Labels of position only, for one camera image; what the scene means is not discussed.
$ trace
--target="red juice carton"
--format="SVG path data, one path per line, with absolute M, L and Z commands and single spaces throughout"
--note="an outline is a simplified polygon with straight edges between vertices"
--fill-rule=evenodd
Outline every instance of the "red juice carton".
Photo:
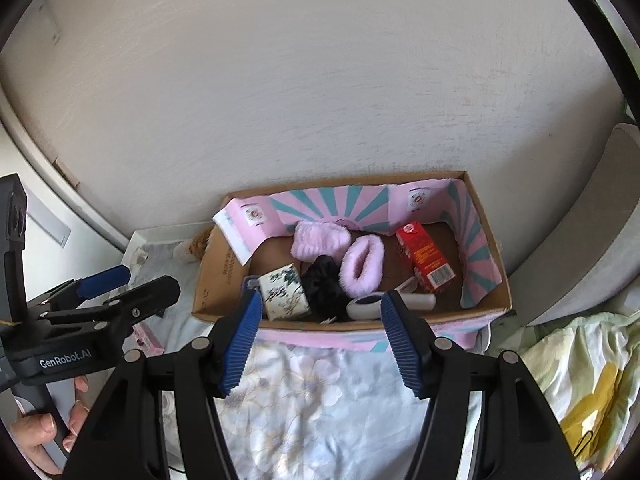
M 411 222 L 399 228 L 396 239 L 416 278 L 428 292 L 442 292 L 456 277 L 444 254 L 420 223 Z

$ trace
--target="printed logo on box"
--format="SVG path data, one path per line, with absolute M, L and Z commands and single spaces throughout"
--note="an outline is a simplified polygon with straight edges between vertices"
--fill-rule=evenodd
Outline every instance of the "printed logo on box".
M 264 214 L 262 208 L 257 204 L 245 204 L 242 206 L 242 212 L 247 223 L 251 227 L 262 225 L 266 221 L 267 217 Z
M 409 191 L 409 199 L 407 209 L 409 211 L 418 211 L 427 203 L 427 199 L 431 191 L 426 187 L 417 187 Z

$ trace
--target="black fabric item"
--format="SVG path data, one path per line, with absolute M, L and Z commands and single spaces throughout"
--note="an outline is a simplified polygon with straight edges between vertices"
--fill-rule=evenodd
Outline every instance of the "black fabric item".
M 347 304 L 351 298 L 340 288 L 340 265 L 331 256 L 318 256 L 300 277 L 311 311 L 320 319 L 336 317 L 348 321 Z

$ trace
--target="human hand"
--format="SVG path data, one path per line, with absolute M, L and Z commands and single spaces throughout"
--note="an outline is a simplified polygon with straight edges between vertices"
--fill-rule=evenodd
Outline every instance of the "human hand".
M 78 433 L 82 429 L 89 408 L 80 399 L 81 394 L 89 390 L 89 383 L 85 376 L 74 379 L 76 386 L 76 403 L 71 409 L 69 416 L 69 429 L 71 433 L 62 441 L 62 445 L 67 452 L 71 452 Z M 23 453 L 40 469 L 49 475 L 59 475 L 62 473 L 56 466 L 42 444 L 51 442 L 57 432 L 56 423 L 50 413 L 44 415 L 23 416 L 11 426 L 16 444 L 20 446 Z

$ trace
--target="barcode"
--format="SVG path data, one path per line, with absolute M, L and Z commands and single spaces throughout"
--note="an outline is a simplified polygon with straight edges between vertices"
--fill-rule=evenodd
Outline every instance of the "barcode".
M 427 278 L 431 282 L 431 285 L 433 285 L 433 288 L 438 288 L 440 285 L 447 283 L 455 277 L 456 275 L 453 273 L 449 264 L 444 264 L 439 269 L 427 274 Z

